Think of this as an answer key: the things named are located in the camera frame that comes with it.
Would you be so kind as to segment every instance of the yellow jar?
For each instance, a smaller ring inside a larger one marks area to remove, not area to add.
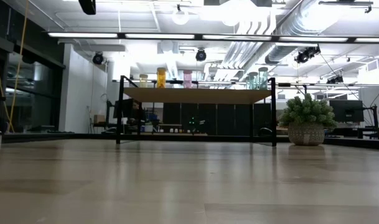
[[[166,69],[157,68],[157,87],[165,88],[166,87]]]

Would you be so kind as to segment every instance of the wooden tabletop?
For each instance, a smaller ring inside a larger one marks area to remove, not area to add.
[[[271,96],[270,90],[214,90],[189,88],[124,88],[124,93],[140,102],[157,103],[256,103]]]

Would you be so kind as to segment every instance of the box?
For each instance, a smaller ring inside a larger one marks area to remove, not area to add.
[[[96,114],[94,115],[94,124],[104,123],[105,122],[105,116]]]

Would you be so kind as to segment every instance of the woven basket planter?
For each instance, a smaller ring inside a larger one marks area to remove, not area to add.
[[[298,146],[318,146],[325,139],[324,127],[321,124],[290,123],[288,132],[290,142]]]

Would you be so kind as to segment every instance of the person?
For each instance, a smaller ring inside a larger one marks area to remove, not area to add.
[[[130,126],[136,126],[138,124],[139,102],[133,100],[133,108],[130,116],[128,116],[127,124]]]

